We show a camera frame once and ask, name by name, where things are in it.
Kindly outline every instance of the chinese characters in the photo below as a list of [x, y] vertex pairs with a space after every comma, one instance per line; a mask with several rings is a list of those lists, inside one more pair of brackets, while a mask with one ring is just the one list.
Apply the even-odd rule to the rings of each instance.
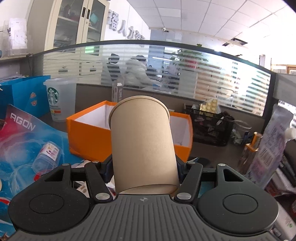
[[[117, 25], [119, 23], [119, 14], [110, 10], [108, 11], [108, 18], [107, 18], [107, 24], [109, 25], [109, 29], [112, 29], [113, 31], [117, 31]], [[139, 33], [139, 31], [134, 30], [133, 26], [130, 26], [128, 28], [129, 33], [126, 32], [126, 21], [122, 20], [121, 27], [117, 31], [119, 34], [122, 33], [124, 37], [127, 37], [128, 39], [138, 39], [138, 40], [144, 40], [144, 36]]]

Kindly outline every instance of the white spout cap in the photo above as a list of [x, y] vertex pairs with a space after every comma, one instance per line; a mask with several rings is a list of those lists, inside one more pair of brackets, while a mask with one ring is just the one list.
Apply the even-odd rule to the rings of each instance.
[[287, 130], [285, 130], [285, 139], [287, 141], [293, 140], [295, 138], [296, 138], [296, 129], [295, 128], [290, 127]]

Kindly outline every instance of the crosshair logo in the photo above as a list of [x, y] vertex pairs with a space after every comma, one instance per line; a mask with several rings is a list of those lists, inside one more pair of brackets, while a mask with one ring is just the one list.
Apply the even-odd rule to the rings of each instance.
[[146, 202], [146, 201], [148, 201], [149, 199], [148, 198], [146, 198], [146, 197], [142, 197], [142, 198], [140, 198], [140, 201], [142, 201], [142, 202]]

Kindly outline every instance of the blue shopping bag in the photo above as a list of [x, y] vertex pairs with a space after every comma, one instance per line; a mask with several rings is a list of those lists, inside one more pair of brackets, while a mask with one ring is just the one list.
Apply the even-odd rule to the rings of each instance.
[[7, 105], [35, 116], [41, 117], [49, 112], [46, 86], [50, 75], [19, 78], [0, 83], [0, 119], [5, 118]]

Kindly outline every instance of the orange sticker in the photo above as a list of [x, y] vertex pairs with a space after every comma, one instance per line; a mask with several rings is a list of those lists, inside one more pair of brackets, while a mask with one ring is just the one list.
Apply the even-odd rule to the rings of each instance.
[[34, 92], [31, 93], [30, 98], [33, 99], [36, 97], [36, 94]]
[[37, 105], [37, 100], [32, 101], [32, 102], [31, 102], [31, 105], [32, 105], [32, 106], [36, 106], [36, 105]]

